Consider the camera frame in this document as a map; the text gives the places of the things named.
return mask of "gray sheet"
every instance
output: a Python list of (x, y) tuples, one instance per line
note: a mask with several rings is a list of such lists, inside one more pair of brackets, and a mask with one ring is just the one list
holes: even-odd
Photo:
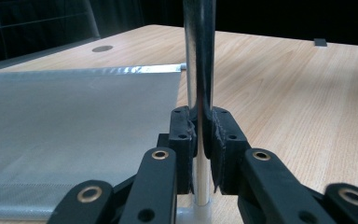
[(180, 64), (0, 74), (0, 218), (47, 219), (89, 179), (136, 174), (169, 130)]

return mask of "wooden tabletop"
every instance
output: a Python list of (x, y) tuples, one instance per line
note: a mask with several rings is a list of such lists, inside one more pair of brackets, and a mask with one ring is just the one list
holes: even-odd
[[(105, 45), (113, 48), (92, 52)], [(185, 61), (184, 29), (151, 25), (2, 71)], [(182, 74), (177, 105), (186, 104)], [(358, 186), (358, 46), (216, 32), (213, 105), (229, 110), (251, 145), (276, 153), (302, 184), (320, 192), (330, 183)], [(212, 200), (213, 223), (241, 223), (237, 197)]]

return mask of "shiny metal tube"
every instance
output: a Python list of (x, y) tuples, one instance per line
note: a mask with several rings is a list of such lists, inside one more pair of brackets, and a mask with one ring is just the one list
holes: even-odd
[(212, 136), (215, 5), (215, 0), (184, 0), (188, 105), (199, 138), (193, 170), (198, 206), (209, 202), (211, 165), (204, 147)]

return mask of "light wood surface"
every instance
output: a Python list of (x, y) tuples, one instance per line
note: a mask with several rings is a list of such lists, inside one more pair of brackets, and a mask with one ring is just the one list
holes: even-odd
[[(358, 186), (358, 46), (222, 32), (215, 38), (213, 105), (233, 114), (251, 145), (276, 153), (317, 191), (337, 182)], [(91, 51), (103, 45), (113, 48)], [(185, 61), (184, 29), (152, 25), (2, 71)], [(186, 105), (185, 74), (177, 105)], [(179, 205), (187, 204), (181, 196)], [(241, 223), (236, 197), (213, 195), (213, 223)]]

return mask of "round hole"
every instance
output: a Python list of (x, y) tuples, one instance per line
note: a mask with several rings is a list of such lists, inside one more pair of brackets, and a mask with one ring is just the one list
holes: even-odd
[(155, 216), (155, 214), (154, 214), (153, 210), (144, 209), (139, 212), (138, 219), (143, 222), (149, 222), (149, 221), (153, 220), (154, 216)]
[(152, 154), (152, 157), (156, 160), (165, 160), (170, 154), (167, 151), (155, 151)]
[(298, 217), (304, 223), (309, 223), (309, 224), (318, 223), (318, 219), (312, 213), (309, 213), (309, 212), (302, 211), (298, 214)]
[(254, 152), (253, 156), (260, 161), (269, 161), (269, 159), (271, 159), (269, 154), (261, 151)]
[(98, 186), (89, 186), (83, 188), (77, 194), (77, 200), (81, 203), (92, 203), (103, 194), (103, 190)]
[(353, 189), (340, 189), (338, 191), (339, 196), (348, 203), (352, 203), (358, 206), (358, 191)]
[(108, 51), (112, 48), (113, 48), (113, 46), (110, 46), (110, 45), (100, 46), (98, 48), (93, 49), (92, 52), (104, 52), (104, 51)]

